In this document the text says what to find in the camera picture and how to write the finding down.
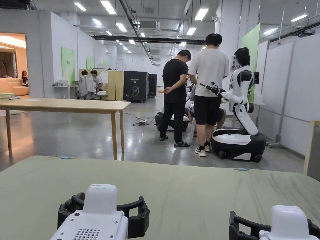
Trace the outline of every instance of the short black hair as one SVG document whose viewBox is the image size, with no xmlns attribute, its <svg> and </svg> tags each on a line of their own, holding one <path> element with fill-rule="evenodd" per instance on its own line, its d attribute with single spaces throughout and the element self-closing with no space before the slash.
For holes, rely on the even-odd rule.
<svg viewBox="0 0 320 240">
<path fill-rule="evenodd" d="M 191 53 L 189 50 L 181 50 L 178 55 L 182 57 L 187 56 L 189 61 L 191 60 Z"/>
<path fill-rule="evenodd" d="M 218 34 L 218 33 L 209 34 L 205 38 L 205 44 L 206 45 L 218 46 L 221 43 L 222 43 L 222 36 L 220 34 Z"/>
</svg>

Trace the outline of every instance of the beige sofa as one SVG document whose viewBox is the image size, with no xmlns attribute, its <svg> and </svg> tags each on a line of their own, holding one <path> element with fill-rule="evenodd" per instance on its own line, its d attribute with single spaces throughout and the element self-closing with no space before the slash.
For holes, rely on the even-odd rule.
<svg viewBox="0 0 320 240">
<path fill-rule="evenodd" d="M 15 96 L 29 95 L 29 88 L 21 85 L 18 78 L 0 78 L 0 93 L 14 93 Z"/>
</svg>

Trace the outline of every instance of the black cabinet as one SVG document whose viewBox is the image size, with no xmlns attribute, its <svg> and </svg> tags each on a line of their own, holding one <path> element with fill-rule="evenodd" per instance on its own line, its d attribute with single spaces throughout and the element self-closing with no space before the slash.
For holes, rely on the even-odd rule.
<svg viewBox="0 0 320 240">
<path fill-rule="evenodd" d="M 149 74 L 149 97 L 157 95 L 157 74 Z"/>
<path fill-rule="evenodd" d="M 124 71 L 123 100 L 145 102 L 149 98 L 149 73 Z"/>
</svg>

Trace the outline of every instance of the green panel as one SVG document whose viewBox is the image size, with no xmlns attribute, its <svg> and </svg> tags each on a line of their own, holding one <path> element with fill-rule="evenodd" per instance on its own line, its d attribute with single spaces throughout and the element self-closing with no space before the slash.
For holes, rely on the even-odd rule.
<svg viewBox="0 0 320 240">
<path fill-rule="evenodd" d="M 94 57 L 86 55 L 85 59 L 86 59 L 87 69 L 93 69 L 94 68 Z"/>
<path fill-rule="evenodd" d="M 61 47 L 61 67 L 62 78 L 75 84 L 75 51 L 66 47 Z"/>
<path fill-rule="evenodd" d="M 259 46 L 259 35 L 260 35 L 260 23 L 254 27 L 250 32 L 243 36 L 241 41 L 242 47 L 249 48 L 250 51 L 250 66 L 255 72 L 257 69 L 258 59 L 258 46 Z M 250 88 L 250 94 L 248 96 L 249 103 L 253 103 L 254 100 L 254 85 Z"/>
</svg>

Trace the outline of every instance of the tabletop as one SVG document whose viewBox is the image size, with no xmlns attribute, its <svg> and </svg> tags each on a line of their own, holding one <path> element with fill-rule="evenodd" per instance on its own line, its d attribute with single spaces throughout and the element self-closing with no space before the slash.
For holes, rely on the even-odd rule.
<svg viewBox="0 0 320 240">
<path fill-rule="evenodd" d="M 1 239 L 50 239 L 60 204 L 92 183 L 116 185 L 117 204 L 144 197 L 147 240 L 227 240 L 230 211 L 271 224 L 274 205 L 320 223 L 320 182 L 300 173 L 34 156 L 0 172 Z"/>
<path fill-rule="evenodd" d="M 20 98 L 0 99 L 0 109 L 46 112 L 110 113 L 125 109 L 130 102 L 76 99 Z"/>
</svg>

